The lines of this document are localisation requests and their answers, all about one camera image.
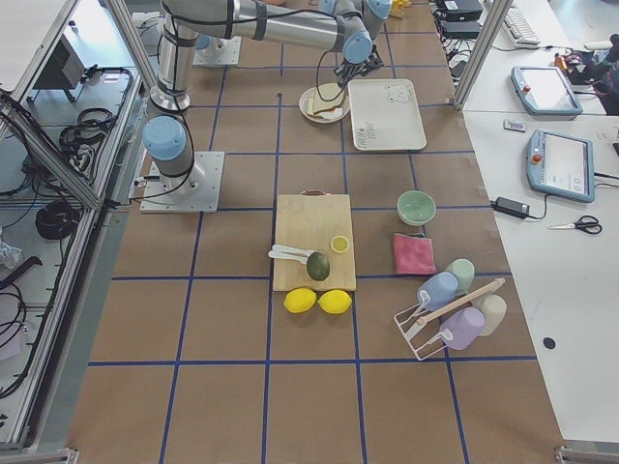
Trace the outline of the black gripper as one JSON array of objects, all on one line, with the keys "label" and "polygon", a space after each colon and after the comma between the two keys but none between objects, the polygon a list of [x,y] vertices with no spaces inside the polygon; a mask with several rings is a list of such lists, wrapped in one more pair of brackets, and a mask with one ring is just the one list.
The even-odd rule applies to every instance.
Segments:
[{"label": "black gripper", "polygon": [[347,60],[334,69],[337,82],[349,82],[355,77],[366,76],[384,67],[384,62],[377,51],[373,51],[362,63],[353,64]]}]

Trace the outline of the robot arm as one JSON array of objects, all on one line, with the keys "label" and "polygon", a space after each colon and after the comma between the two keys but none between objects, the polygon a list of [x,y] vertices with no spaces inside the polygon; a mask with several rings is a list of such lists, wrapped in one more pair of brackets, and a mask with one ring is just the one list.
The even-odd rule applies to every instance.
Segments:
[{"label": "robot arm", "polygon": [[159,170],[164,192],[193,187],[195,154],[184,119],[189,72],[200,37],[292,44],[339,53],[335,74],[344,87],[382,67],[375,39],[389,1],[322,1],[315,10],[291,10],[264,1],[164,1],[160,69],[150,89],[150,116],[142,140]]}]

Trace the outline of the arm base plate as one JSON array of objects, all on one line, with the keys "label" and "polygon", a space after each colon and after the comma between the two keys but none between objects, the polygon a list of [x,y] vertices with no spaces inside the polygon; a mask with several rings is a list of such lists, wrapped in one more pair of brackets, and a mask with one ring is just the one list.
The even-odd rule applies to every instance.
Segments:
[{"label": "arm base plate", "polygon": [[215,213],[219,207],[224,152],[198,151],[189,179],[167,178],[152,161],[139,210],[145,214]]},{"label": "arm base plate", "polygon": [[218,39],[199,35],[192,64],[195,67],[236,67],[239,64],[242,39]]}]

